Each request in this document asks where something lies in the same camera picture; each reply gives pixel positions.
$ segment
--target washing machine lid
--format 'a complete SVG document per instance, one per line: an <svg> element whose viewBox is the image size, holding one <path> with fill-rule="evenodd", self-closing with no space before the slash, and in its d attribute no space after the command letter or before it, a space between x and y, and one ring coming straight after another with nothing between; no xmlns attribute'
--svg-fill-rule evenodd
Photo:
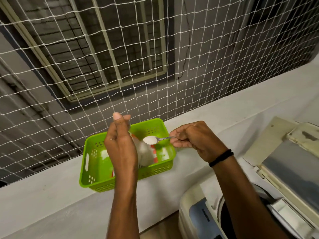
<svg viewBox="0 0 319 239"><path fill-rule="evenodd" d="M319 228L319 127L274 117L243 157Z"/></svg>

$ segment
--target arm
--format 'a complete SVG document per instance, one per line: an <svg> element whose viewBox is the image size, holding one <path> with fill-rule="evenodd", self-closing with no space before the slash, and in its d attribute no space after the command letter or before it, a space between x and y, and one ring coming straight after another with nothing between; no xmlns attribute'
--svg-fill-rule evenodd
<svg viewBox="0 0 319 239"><path fill-rule="evenodd" d="M136 186L138 157L134 142L128 133L130 115L113 113L104 144L115 171L115 189L107 239L138 239Z"/></svg>
<svg viewBox="0 0 319 239"><path fill-rule="evenodd" d="M208 163L228 149L203 121L183 125L170 135L176 136L171 139L175 147L193 147ZM219 162L213 169L237 238L288 239L272 220L234 156Z"/></svg>

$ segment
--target tiled floor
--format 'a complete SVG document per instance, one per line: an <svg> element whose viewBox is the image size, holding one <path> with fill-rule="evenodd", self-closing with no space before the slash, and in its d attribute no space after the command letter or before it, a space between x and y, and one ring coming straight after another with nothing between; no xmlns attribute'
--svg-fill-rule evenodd
<svg viewBox="0 0 319 239"><path fill-rule="evenodd" d="M141 233L140 239L182 239L178 211Z"/></svg>

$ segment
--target spoon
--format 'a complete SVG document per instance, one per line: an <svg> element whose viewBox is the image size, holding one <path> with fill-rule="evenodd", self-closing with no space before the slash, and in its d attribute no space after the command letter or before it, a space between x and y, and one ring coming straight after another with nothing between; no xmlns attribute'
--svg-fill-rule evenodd
<svg viewBox="0 0 319 239"><path fill-rule="evenodd" d="M153 145L153 144L157 144L159 141L171 139L171 138L175 138L175 137L172 136L172 137L158 138L156 136L147 136L143 138L143 141L147 143L148 145Z"/></svg>

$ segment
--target fingernail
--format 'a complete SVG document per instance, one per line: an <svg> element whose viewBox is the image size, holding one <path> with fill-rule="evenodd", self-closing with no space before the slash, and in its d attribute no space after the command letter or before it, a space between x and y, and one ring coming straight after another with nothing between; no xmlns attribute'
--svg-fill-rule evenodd
<svg viewBox="0 0 319 239"><path fill-rule="evenodd" d="M120 113L118 113L118 112L114 112L113 113L113 119L114 120L118 120L118 119L120 119L121 118L121 114Z"/></svg>

